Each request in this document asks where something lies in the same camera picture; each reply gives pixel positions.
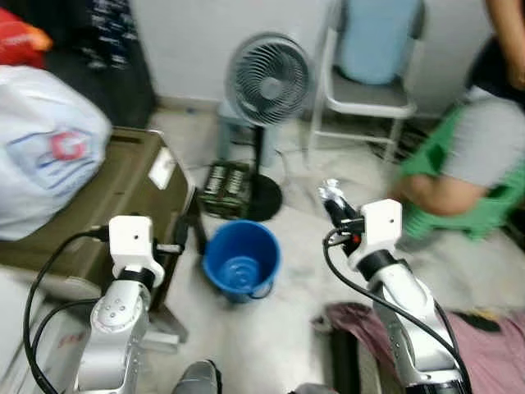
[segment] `pink cloth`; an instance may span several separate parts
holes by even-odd
[[[330,305],[326,311],[334,328],[351,332],[395,375],[386,330],[372,309],[344,303]],[[525,393],[525,312],[498,320],[499,332],[476,329],[452,313],[447,317],[474,394]]]

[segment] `gray chair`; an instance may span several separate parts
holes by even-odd
[[[316,148],[317,140],[326,136],[386,144],[384,160],[385,164],[388,165],[397,149],[404,120],[410,118],[416,111],[416,104],[411,99],[409,91],[413,85],[413,79],[422,55],[424,2],[421,3],[419,15],[414,22],[411,50],[406,58],[407,66],[388,85],[360,84],[344,78],[334,68],[333,62],[338,38],[340,32],[345,28],[344,6],[344,0],[333,0],[330,5],[328,27],[313,104],[307,151],[308,162],[310,162],[312,149]],[[392,119],[390,134],[388,137],[380,137],[324,131],[322,129],[322,114],[325,108],[344,114],[390,118]]]

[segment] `bucket handle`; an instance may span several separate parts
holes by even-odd
[[[252,294],[248,294],[248,296],[252,300],[261,300],[263,298],[268,297],[268,295],[272,292],[272,290],[273,290],[273,281],[268,285],[268,289],[264,292],[263,295],[253,295],[252,293]]]

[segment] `fan stand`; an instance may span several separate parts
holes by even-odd
[[[264,127],[255,126],[254,149],[255,168],[252,174],[252,195],[249,202],[247,219],[264,222],[273,218],[282,205],[281,188],[267,176],[261,175],[261,157],[263,154]]]

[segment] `white wall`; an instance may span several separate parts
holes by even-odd
[[[157,94],[220,100],[228,60],[251,34],[290,34],[315,53],[329,0],[131,0]],[[439,115],[463,90],[490,32],[483,0],[427,0],[427,44],[414,95]]]

